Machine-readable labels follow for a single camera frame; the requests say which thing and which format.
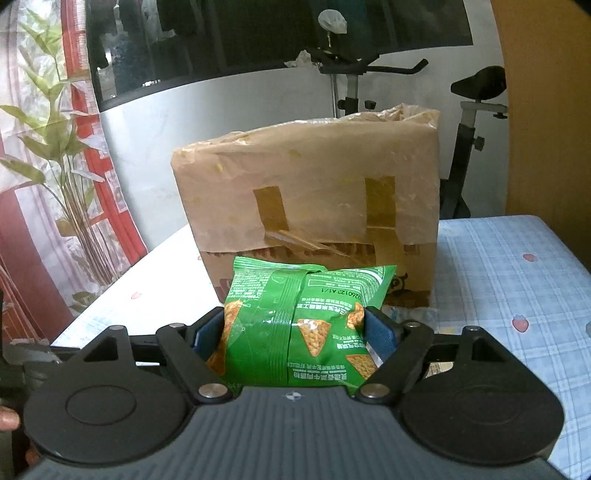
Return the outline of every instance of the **wooden door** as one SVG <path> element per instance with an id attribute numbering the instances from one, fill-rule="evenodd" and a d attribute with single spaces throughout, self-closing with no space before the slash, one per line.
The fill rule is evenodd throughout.
<path id="1" fill-rule="evenodd" d="M 591 269 L 591 17 L 492 0 L 509 93 L 506 212 L 542 218 Z"/>

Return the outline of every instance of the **human hand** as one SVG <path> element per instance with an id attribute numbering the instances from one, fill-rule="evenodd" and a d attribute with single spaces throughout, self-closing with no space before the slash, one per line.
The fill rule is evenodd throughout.
<path id="1" fill-rule="evenodd" d="M 21 424 L 18 413 L 10 408 L 0 407 L 0 432 L 11 432 Z"/>
<path id="2" fill-rule="evenodd" d="M 21 419 L 17 412 L 10 408 L 0 407 L 0 432 L 11 432 L 16 430 L 20 424 Z M 33 466 L 39 461 L 39 458 L 39 452 L 33 444 L 30 444 L 25 454 L 25 460 L 30 466 Z"/>

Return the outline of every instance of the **white wall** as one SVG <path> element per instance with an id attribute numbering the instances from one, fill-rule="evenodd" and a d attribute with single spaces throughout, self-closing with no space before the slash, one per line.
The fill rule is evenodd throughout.
<path id="1" fill-rule="evenodd" d="M 503 65 L 503 55 L 489 0 L 465 0 L 472 30 L 473 46 L 426 48 L 382 55 L 375 65 L 412 67 L 425 58 L 429 65 L 415 75 L 367 73 L 359 79 L 359 104 L 366 99 L 376 101 L 376 109 L 400 103 L 414 103 L 441 111 L 440 174 L 447 178 L 452 163 L 457 125 L 460 121 L 461 97 L 450 92 L 456 80 L 471 76 L 489 65 Z M 344 79 L 339 82 L 344 97 Z M 507 105 L 506 92 L 494 103 Z M 479 112 L 476 135 L 485 138 L 482 152 L 472 150 L 463 197 L 472 216 L 503 215 L 509 161 L 509 120 L 499 120 L 491 113 Z"/>
<path id="2" fill-rule="evenodd" d="M 429 65 L 413 76 L 368 73 L 359 82 L 360 105 L 375 100 L 379 109 L 416 103 L 441 110 L 442 177 L 452 161 L 460 100 L 452 82 L 479 69 L 503 65 L 489 0 L 465 0 L 474 46 L 429 48 L 382 56 L 376 64 Z M 345 78 L 339 79 L 341 97 Z M 506 94 L 498 101 L 506 103 Z M 315 68 L 253 72 L 192 83 L 155 93 L 101 114 L 103 127 L 125 198 L 148 249 L 153 249 L 187 220 L 170 168 L 172 151 L 191 142 L 293 119 L 332 115 L 330 82 Z M 481 112 L 476 133 L 484 151 L 473 151 L 464 198 L 473 216 L 504 212 L 508 166 L 508 121 Z"/>
<path id="3" fill-rule="evenodd" d="M 330 80 L 310 68 L 183 85 L 111 108 L 100 118 L 129 211 L 152 250 L 187 223 L 170 167 L 175 148 L 331 115 Z"/>

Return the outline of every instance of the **cardboard box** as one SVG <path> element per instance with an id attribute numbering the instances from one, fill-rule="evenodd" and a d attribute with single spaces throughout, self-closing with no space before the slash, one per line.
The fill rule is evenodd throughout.
<path id="1" fill-rule="evenodd" d="M 237 255 L 396 265 L 387 303 L 427 306 L 439 221 L 439 112 L 295 121 L 198 142 L 172 166 L 221 301 Z"/>

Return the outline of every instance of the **black seat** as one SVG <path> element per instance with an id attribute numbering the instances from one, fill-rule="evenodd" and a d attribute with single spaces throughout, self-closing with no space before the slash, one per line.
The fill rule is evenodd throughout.
<path id="1" fill-rule="evenodd" d="M 490 100 L 507 89 L 505 69 L 498 65 L 486 67 L 471 77 L 452 83 L 450 90 L 470 100 Z"/>

